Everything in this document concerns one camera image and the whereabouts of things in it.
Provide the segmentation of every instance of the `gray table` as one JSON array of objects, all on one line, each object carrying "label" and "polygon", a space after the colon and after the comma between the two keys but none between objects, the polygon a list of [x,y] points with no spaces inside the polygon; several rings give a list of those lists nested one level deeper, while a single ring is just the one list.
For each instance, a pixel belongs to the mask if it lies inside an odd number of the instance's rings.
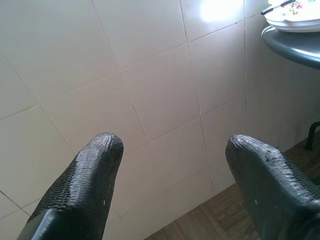
[{"label": "gray table", "polygon": [[[262,31],[262,39],[277,54],[320,70],[320,32],[284,32],[269,26]],[[306,149],[312,150],[316,128],[319,126],[320,121],[311,125]]]}]

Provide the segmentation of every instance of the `floral pattern plate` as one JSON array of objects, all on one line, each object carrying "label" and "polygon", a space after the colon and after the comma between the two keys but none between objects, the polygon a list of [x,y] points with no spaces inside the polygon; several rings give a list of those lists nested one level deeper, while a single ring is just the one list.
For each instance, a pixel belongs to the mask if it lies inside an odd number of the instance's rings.
[{"label": "floral pattern plate", "polygon": [[274,28],[296,33],[320,32],[320,0],[298,0],[265,15]]}]

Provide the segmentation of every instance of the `table leg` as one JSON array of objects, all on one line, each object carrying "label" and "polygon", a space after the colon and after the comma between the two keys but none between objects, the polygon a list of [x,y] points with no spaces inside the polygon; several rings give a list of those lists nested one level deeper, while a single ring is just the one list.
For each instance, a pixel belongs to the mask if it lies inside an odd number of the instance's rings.
[{"label": "table leg", "polygon": [[320,121],[313,123],[309,129],[308,142],[306,143],[305,149],[312,151],[312,143],[315,138],[315,132],[317,127],[320,126]]}]

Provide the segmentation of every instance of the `tiled wall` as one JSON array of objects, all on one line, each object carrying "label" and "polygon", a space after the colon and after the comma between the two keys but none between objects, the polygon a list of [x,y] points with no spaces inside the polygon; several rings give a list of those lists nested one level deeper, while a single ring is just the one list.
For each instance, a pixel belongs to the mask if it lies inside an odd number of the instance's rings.
[{"label": "tiled wall", "polygon": [[320,74],[262,43],[266,0],[0,3],[0,239],[100,132],[125,146],[104,239],[142,240],[234,183],[247,133],[286,150]]}]

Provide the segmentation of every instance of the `wooden floor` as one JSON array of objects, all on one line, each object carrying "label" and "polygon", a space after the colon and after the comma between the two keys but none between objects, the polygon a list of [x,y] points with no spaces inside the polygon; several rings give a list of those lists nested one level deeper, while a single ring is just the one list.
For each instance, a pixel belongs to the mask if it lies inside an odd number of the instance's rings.
[{"label": "wooden floor", "polygon": [[[285,154],[309,178],[320,177],[320,132],[313,151],[306,141]],[[236,184],[186,213],[146,240],[260,240]]]}]

